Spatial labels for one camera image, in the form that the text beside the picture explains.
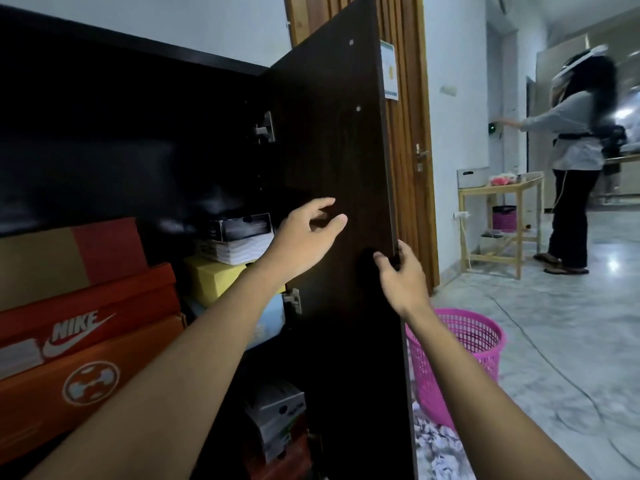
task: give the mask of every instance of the long black hair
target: long black hair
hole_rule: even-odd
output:
[[[587,55],[588,50],[572,57],[570,65]],[[618,69],[613,59],[605,55],[589,57],[573,69],[571,82],[564,92],[564,98],[582,91],[593,95],[593,112],[589,127],[592,131],[603,125],[612,124],[613,113],[618,106]]]

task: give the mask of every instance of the person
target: person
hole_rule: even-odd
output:
[[[187,479],[260,314],[281,286],[314,266],[347,224],[312,230],[335,199],[294,210],[265,254],[28,476]],[[429,303],[424,273],[399,242],[401,268],[373,256],[385,296],[420,340],[479,479],[587,479],[493,382]]]
[[[581,52],[564,65],[552,81],[548,112],[498,123],[521,131],[550,131],[558,134],[552,151],[556,176],[553,233],[548,252],[534,259],[550,274],[588,274],[586,207],[604,165],[599,136],[612,128],[618,104],[616,65],[604,55],[606,46]]]

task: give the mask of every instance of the small wooden side table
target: small wooden side table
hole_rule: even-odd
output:
[[[469,250],[467,249],[467,240],[465,238],[465,233],[462,229],[464,222],[460,219],[460,247],[461,247],[461,268],[462,272],[466,273],[468,271],[468,261],[485,261],[485,262],[497,262],[503,264],[510,264],[516,267],[516,277],[517,279],[522,278],[522,264],[524,259],[522,258],[522,243],[523,242],[535,242],[537,244],[537,252],[540,252],[542,245],[542,195],[544,195],[544,181],[545,177],[540,176],[536,173],[535,176],[527,178],[527,174],[524,174],[523,180],[518,184],[510,184],[510,185],[499,185],[499,186],[491,186],[485,185],[484,187],[475,187],[472,189],[460,189],[458,190],[458,206],[460,212],[464,212],[466,209],[465,198],[469,195],[486,195],[486,204],[487,204],[487,225],[489,229],[493,228],[493,206],[496,203],[496,195],[498,194],[516,194],[516,206],[517,206],[517,228],[516,234],[510,235],[504,238],[504,240],[500,243],[500,247],[498,249],[489,252],[485,255],[483,254],[469,254]],[[526,190],[532,189],[533,187],[537,188],[537,196],[536,196],[536,226],[537,232],[535,236],[525,236],[525,225],[524,225],[524,204],[522,193]],[[516,243],[516,257],[504,257],[498,256],[507,246],[512,243]]]

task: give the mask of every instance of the yellow box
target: yellow box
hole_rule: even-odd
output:
[[[245,264],[231,266],[199,256],[190,256],[184,262],[191,275],[191,296],[202,306],[211,306],[246,267]]]

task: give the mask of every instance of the black pants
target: black pants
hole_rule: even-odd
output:
[[[563,266],[587,266],[587,199],[600,170],[554,170],[556,209],[549,254],[562,259]]]

